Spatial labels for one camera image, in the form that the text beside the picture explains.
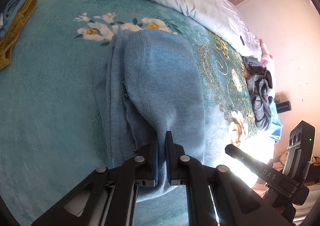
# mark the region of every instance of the white flower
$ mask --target white flower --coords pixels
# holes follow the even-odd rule
[[[248,136],[249,126],[244,122],[243,115],[240,111],[232,111],[231,119],[232,122],[229,125],[231,144],[239,147],[241,141],[245,140]]]
[[[102,16],[94,16],[93,18],[96,19],[103,19],[107,23],[113,23],[113,19],[117,16],[116,13],[110,13],[108,12],[107,14],[103,14]]]
[[[111,40],[113,37],[113,32],[105,24],[88,23],[88,26],[90,28],[83,27],[77,31],[86,40],[102,41],[104,39]]]
[[[162,31],[172,33],[172,30],[160,19],[143,18],[141,19],[141,21],[145,23],[149,29],[159,29]]]
[[[137,32],[137,31],[140,31],[142,30],[141,27],[137,26],[137,25],[134,25],[133,23],[124,23],[122,25],[120,25],[121,29],[122,30],[130,30],[130,31],[133,31],[133,32]],[[112,31],[113,33],[117,34],[118,33],[118,28],[119,28],[119,25],[113,25],[112,26]]]
[[[85,22],[89,22],[90,18],[88,17],[87,13],[83,13],[82,15],[79,15],[79,17],[76,17],[74,19],[75,22],[80,22],[80,21],[85,21]]]

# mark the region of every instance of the metal screw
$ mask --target metal screw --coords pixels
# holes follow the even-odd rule
[[[188,162],[190,160],[190,157],[187,156],[187,155],[183,155],[180,157],[180,160],[183,161],[183,162]]]
[[[134,158],[134,160],[135,160],[136,162],[138,162],[138,163],[141,163],[141,162],[144,161],[144,157],[143,157],[143,156],[136,156],[136,157]]]
[[[218,165],[218,170],[222,173],[225,173],[229,170],[229,168],[225,165]]]
[[[98,173],[104,173],[107,170],[107,168],[104,165],[98,165],[96,168],[96,171]]]

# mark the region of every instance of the pink cloth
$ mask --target pink cloth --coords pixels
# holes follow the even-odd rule
[[[266,44],[264,43],[263,40],[260,40],[260,46],[262,50],[262,57],[261,57],[261,64],[263,68],[268,70],[271,74],[272,77],[272,90],[269,93],[269,96],[275,98],[276,96],[276,77],[275,77],[275,59],[274,57],[270,54],[270,52],[267,49]]]

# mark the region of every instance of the light blue cloth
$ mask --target light blue cloth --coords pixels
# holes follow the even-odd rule
[[[269,106],[271,110],[270,138],[278,143],[281,138],[282,122],[278,116],[277,107],[272,97],[269,97]]]
[[[138,201],[174,189],[166,178],[166,131],[172,131],[174,142],[183,145],[186,153],[204,162],[201,82],[192,48],[181,36],[119,28],[110,43],[108,63],[97,61],[95,91],[111,167],[158,139],[158,184],[140,188]]]
[[[26,0],[9,0],[2,11],[3,26],[0,23],[0,40],[9,30],[11,23]]]

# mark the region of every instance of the bedspread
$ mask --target bedspread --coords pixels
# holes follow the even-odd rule
[[[229,127],[240,132],[240,147],[257,133],[240,54],[192,18],[148,0],[38,0],[11,65],[0,72],[0,191],[22,226],[97,165],[112,167],[94,96],[94,64],[108,57],[120,26],[160,29],[190,43],[204,100],[205,165],[221,164]],[[183,191],[137,203],[136,225],[186,225]]]

